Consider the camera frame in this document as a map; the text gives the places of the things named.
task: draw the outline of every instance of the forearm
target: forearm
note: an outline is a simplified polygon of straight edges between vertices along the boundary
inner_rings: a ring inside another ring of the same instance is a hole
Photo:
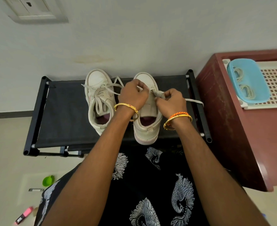
[[[269,225],[218,162],[189,119],[176,118],[174,122],[210,225]]]
[[[118,108],[94,148],[61,191],[43,226],[99,223],[121,141],[132,114],[133,110],[128,107]]]

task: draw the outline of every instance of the perforated white tray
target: perforated white tray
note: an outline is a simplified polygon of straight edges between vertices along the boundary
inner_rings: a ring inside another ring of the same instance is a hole
[[[223,59],[225,69],[230,59]],[[238,98],[240,105],[244,109],[264,109],[264,108],[277,108],[277,61],[270,62],[257,62],[261,68],[261,72],[265,78],[265,81],[270,89],[270,99],[265,103],[258,103],[254,105],[248,105],[246,102]]]

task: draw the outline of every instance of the person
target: person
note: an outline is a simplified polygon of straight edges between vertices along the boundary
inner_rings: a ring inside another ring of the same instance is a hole
[[[121,90],[119,102],[139,110],[148,92],[135,79]],[[187,111],[181,92],[164,94],[169,99],[156,98],[163,116]],[[118,106],[83,162],[44,191],[36,226],[269,225],[188,117],[171,120],[184,155],[147,146],[120,148],[133,114]]]

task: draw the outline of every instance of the orange thread bracelet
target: orange thread bracelet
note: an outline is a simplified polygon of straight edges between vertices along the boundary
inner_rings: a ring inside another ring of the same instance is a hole
[[[133,122],[133,121],[136,121],[136,120],[139,118],[139,112],[137,111],[136,107],[134,107],[133,105],[126,104],[126,103],[118,103],[118,104],[116,104],[116,105],[114,106],[114,110],[115,110],[115,111],[117,110],[117,107],[118,107],[119,105],[125,105],[125,106],[127,106],[127,107],[129,107],[129,108],[132,108],[132,109],[135,111],[135,113],[137,114],[137,117],[136,117],[135,119],[130,119],[130,121]]]
[[[173,120],[174,118],[177,118],[177,117],[188,117],[191,122],[193,120],[192,117],[186,112],[175,113],[164,123],[163,128],[166,129],[166,130],[175,130],[175,129],[172,129],[172,128],[168,128],[167,126],[171,126],[170,121]]]

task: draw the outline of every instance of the pink highlighter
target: pink highlighter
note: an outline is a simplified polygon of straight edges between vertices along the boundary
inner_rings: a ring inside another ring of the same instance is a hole
[[[29,207],[26,209],[26,211],[21,214],[21,216],[19,218],[17,218],[17,220],[14,222],[14,224],[20,224],[28,215],[30,215],[30,213],[33,211],[33,207]]]

